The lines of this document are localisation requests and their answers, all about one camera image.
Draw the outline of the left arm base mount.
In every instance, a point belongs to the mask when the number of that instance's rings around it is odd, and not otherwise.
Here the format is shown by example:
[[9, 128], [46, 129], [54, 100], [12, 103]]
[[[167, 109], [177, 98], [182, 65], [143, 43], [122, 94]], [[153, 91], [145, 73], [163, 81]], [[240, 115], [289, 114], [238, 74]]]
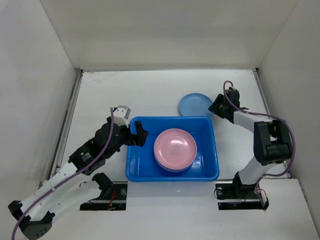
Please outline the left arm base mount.
[[113, 182], [108, 196], [100, 196], [80, 205], [80, 211], [125, 211], [127, 207], [127, 181]]

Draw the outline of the blue plate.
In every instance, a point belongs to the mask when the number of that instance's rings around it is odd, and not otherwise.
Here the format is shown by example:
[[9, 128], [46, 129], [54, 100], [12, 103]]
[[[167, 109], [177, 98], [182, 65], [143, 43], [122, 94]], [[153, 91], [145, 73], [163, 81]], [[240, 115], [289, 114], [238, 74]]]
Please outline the blue plate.
[[212, 104], [213, 101], [202, 93], [189, 93], [180, 100], [178, 110], [183, 117], [212, 118], [213, 113], [209, 111]]

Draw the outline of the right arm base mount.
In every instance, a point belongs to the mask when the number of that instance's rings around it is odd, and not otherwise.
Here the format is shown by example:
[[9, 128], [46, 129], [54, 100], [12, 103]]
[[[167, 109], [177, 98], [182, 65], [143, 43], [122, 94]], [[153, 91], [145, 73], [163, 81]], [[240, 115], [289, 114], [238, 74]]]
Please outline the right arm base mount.
[[232, 182], [215, 184], [214, 196], [218, 201], [219, 210], [267, 210], [270, 202], [264, 189], [256, 186], [236, 190]]

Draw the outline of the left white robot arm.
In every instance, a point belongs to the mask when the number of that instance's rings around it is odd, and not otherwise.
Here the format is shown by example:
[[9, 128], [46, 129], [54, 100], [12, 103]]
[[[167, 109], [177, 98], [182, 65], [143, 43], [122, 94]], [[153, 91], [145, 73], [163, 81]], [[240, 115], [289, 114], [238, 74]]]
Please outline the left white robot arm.
[[17, 221], [11, 239], [15, 239], [20, 230], [27, 239], [37, 240], [71, 209], [99, 197], [109, 197], [113, 182], [105, 173], [95, 171], [122, 146], [144, 146], [147, 136], [148, 131], [139, 121], [132, 133], [124, 117], [108, 117], [94, 137], [80, 146], [41, 188], [24, 200], [14, 200], [8, 205]]

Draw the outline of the pink plate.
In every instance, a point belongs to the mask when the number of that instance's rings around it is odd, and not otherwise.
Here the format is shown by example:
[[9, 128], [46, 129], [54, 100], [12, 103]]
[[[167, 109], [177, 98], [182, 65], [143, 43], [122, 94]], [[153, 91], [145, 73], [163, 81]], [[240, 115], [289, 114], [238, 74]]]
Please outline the pink plate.
[[171, 169], [181, 169], [194, 162], [197, 150], [192, 135], [179, 128], [161, 132], [153, 145], [155, 160]]

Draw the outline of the purple plate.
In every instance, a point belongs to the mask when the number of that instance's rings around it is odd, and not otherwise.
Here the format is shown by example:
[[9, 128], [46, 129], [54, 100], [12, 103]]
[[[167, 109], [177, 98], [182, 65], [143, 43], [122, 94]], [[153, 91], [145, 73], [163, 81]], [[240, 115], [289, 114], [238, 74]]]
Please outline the purple plate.
[[192, 164], [193, 164], [193, 162], [191, 162], [189, 165], [186, 165], [186, 166], [183, 167], [183, 168], [180, 168], [180, 169], [171, 169], [171, 168], [169, 168], [169, 167], [164, 166], [164, 165], [163, 165], [161, 162], [159, 162], [158, 160], [156, 160], [156, 162], [158, 163], [158, 165], [159, 165], [162, 169], [164, 169], [164, 170], [166, 170], [166, 171], [169, 171], [169, 172], [172, 172], [172, 173], [183, 172], [183, 171], [187, 170], [188, 168], [190, 168], [190, 167], [192, 166]]

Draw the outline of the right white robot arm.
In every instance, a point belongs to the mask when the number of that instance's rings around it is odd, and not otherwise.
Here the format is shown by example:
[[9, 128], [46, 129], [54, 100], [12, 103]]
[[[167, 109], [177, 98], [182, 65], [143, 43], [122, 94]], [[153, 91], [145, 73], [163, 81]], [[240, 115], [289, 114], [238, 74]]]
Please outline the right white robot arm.
[[293, 142], [285, 122], [240, 108], [240, 93], [236, 88], [231, 86], [218, 94], [208, 110], [253, 133], [253, 157], [228, 185], [230, 198], [242, 199], [254, 193], [257, 183], [271, 168], [293, 156]]

